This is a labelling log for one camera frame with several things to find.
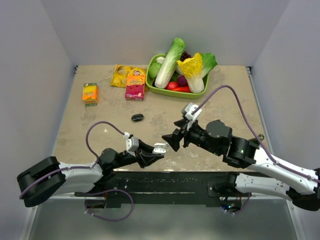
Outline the white earbud charging case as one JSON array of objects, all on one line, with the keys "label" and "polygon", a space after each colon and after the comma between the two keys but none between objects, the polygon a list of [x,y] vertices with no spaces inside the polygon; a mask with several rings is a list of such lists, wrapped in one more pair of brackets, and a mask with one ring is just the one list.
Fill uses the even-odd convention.
[{"label": "white earbud charging case", "polygon": [[167,152],[167,147],[169,145],[167,143],[155,143],[153,145],[153,154],[164,155]]}]

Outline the black earbud charging case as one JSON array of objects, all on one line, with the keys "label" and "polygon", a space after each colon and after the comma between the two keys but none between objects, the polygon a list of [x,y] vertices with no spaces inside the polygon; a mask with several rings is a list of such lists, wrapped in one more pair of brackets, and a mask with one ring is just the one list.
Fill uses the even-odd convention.
[{"label": "black earbud charging case", "polygon": [[131,117],[131,120],[133,122],[140,122],[144,119],[144,115],[142,113],[138,113],[138,114],[134,114],[132,117]]}]

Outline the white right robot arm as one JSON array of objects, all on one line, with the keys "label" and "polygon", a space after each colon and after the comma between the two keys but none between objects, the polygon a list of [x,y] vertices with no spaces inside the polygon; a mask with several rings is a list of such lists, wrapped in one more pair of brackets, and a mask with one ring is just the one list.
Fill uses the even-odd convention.
[{"label": "white right robot arm", "polygon": [[295,166],[271,155],[258,140],[247,140],[233,135],[231,127],[220,120],[201,128],[197,121],[187,127],[185,119],[174,122],[177,128],[162,139],[175,152],[189,144],[196,145],[233,168],[249,169],[261,176],[228,172],[223,182],[211,186],[213,192],[228,198],[240,194],[259,193],[276,196],[306,211],[320,209],[320,170]]}]

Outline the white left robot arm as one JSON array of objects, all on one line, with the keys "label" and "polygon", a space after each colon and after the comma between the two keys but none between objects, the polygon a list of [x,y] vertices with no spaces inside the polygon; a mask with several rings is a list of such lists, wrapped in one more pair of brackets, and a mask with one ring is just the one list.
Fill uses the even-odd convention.
[{"label": "white left robot arm", "polygon": [[17,176],[17,183],[27,208],[38,206],[50,197],[68,193],[90,193],[99,196],[104,183],[115,175],[115,169],[137,163],[145,168],[164,157],[161,146],[150,146],[133,137],[126,140],[127,149],[117,152],[106,148],[97,163],[68,164],[50,156]]}]

